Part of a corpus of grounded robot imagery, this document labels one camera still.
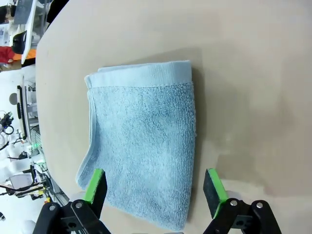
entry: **table surface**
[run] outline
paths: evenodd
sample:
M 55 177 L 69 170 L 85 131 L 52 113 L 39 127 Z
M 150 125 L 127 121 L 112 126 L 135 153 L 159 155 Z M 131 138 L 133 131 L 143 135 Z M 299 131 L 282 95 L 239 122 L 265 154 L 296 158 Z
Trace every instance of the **table surface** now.
M 246 202 L 267 200 L 283 233 L 309 233 L 312 27 L 308 1 L 69 1 L 38 45 L 40 131 L 48 168 L 66 194 L 88 150 L 84 77 L 101 66 L 189 59 L 197 139 L 184 233 L 211 221 L 206 168 Z M 113 233 L 160 234 L 105 206 Z

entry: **cable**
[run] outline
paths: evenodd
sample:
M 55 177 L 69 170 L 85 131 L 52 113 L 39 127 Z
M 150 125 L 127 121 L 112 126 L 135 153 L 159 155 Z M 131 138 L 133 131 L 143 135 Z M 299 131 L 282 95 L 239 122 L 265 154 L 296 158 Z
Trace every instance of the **cable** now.
M 3 150 L 5 147 L 7 147 L 9 145 L 9 141 L 4 145 L 4 146 L 2 146 L 1 148 L 0 148 L 0 151 L 1 150 Z
M 18 157 L 7 157 L 8 159 L 15 159 L 15 160 L 19 160 Z
M 42 168 L 40 164 L 38 164 L 38 163 L 34 163 L 34 164 L 36 164 L 36 165 L 38 165 L 40 167 L 40 169 L 42 170 L 42 173 L 48 171 L 48 169 Z
M 39 172 L 39 174 L 43 174 L 44 172 L 47 172 L 48 171 L 48 169 L 42 169 L 42 167 L 40 167 L 40 169 L 42 170 L 42 173 L 41 172 L 39 172 L 38 170 L 36 170 L 37 172 Z
M 2 138 L 1 144 L 4 144 L 4 143 L 6 142 L 5 136 L 6 136 L 6 135 L 3 135 L 2 133 L 0 133 L 0 137 Z
M 11 125 L 9 125 L 9 126 L 6 127 L 6 129 L 8 129 L 9 127 L 12 128 L 12 132 L 11 132 L 11 133 L 7 133 L 7 132 L 4 130 L 4 133 L 7 134 L 7 135 L 12 135 L 12 134 L 14 133 L 14 128 L 13 128 Z
M 42 182 L 35 183 L 35 178 L 36 177 L 35 177 L 35 172 L 34 172 L 34 167 L 33 166 L 30 166 L 30 170 L 31 170 L 30 173 L 31 173 L 31 176 L 32 176 L 32 179 L 33 179 L 33 182 L 32 182 L 31 185 L 28 185 L 26 187 L 22 187 L 22 188 L 19 188 L 19 189 L 13 189 L 13 188 L 10 188 L 10 187 L 6 187 L 6 186 L 3 186 L 3 185 L 0 185 L 0 188 L 7 189 L 7 190 L 9 190 L 7 192 L 11 193 L 11 192 L 26 191 L 26 190 L 30 189 L 31 187 L 33 187 L 33 186 L 37 186 L 37 185 L 42 184 Z
M 39 127 L 39 124 L 38 124 L 38 125 L 35 125 L 35 126 L 32 126 L 32 127 L 30 128 L 30 131 L 33 130 L 34 128 L 36 128 L 36 127 Z
M 16 143 L 20 143 L 22 142 L 22 140 L 19 140 L 18 138 L 16 139 L 16 141 L 13 143 L 13 145 L 15 145 Z

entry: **black cable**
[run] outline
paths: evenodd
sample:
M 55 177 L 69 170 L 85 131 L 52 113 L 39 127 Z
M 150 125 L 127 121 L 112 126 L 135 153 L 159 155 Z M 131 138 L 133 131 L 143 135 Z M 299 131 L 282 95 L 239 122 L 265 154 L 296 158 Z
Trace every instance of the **black cable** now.
M 43 170 L 40 164 L 38 164 L 38 163 L 34 163 L 34 164 L 36 164 L 36 165 L 38 165 L 38 166 L 40 167 L 40 169 L 42 170 L 42 173 L 44 173 L 44 172 L 47 172 L 47 171 L 48 171 L 48 169 L 44 169 L 44 170 Z
M 8 129 L 8 127 L 12 128 L 12 132 L 11 132 L 11 133 L 7 133 L 7 132 L 4 130 L 4 133 L 7 134 L 7 135 L 12 135 L 12 134 L 14 133 L 14 128 L 13 128 L 11 125 L 9 125 L 9 126 L 6 127 L 6 129 Z
M 14 192 L 21 192 L 21 191 L 26 191 L 28 189 L 30 189 L 31 187 L 33 186 L 37 186 L 37 185 L 40 185 L 42 184 L 42 182 L 40 183 L 35 183 L 35 172 L 34 172 L 34 167 L 33 166 L 30 166 L 30 169 L 31 169 L 31 176 L 32 176 L 32 179 L 33 179 L 33 182 L 31 185 L 28 185 L 26 187 L 22 187 L 22 188 L 19 188 L 19 189 L 13 189 L 13 188 L 10 188 L 10 187 L 6 187 L 6 186 L 3 186 L 3 185 L 0 185 L 0 188 L 4 188 L 4 189 L 7 189 L 9 191 L 9 193 L 14 193 Z
M 22 142 L 22 140 L 16 139 L 16 141 L 13 143 L 13 145 L 15 145 L 16 143 L 20 143 Z
M 15 160 L 19 160 L 18 157 L 7 157 L 8 159 L 15 159 Z
M 18 140 L 20 140 L 20 138 L 17 138 L 17 139 L 14 141 L 14 143 L 13 143 L 13 144 L 17 143 L 17 141 L 18 141 Z
M 32 127 L 30 128 L 30 132 L 31 132 L 31 130 L 33 130 L 33 129 L 36 128 L 36 127 L 39 127 L 39 124 L 36 125 L 36 126 L 32 126 Z
M 9 145 L 9 142 L 10 141 L 8 141 L 5 145 L 3 145 L 2 148 L 0 148 L 0 151 L 3 150 L 5 147 L 7 147 Z

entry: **light blue towel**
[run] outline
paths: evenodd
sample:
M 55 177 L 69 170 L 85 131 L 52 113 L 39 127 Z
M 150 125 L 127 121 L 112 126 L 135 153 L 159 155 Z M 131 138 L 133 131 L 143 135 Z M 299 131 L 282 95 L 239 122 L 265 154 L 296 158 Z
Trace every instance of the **light blue towel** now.
M 195 105 L 189 61 L 100 68 L 86 77 L 90 148 L 86 189 L 106 172 L 108 203 L 161 227 L 184 228 L 191 196 Z

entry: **red object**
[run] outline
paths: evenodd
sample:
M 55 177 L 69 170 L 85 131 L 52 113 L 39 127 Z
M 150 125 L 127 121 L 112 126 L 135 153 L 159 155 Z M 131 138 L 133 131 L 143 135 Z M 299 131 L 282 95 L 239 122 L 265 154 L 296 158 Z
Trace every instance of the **red object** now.
M 0 46 L 0 62 L 1 63 L 6 63 L 6 64 L 12 63 L 12 62 L 9 62 L 9 60 L 10 59 L 13 60 L 14 54 L 15 53 L 13 52 L 11 47 Z

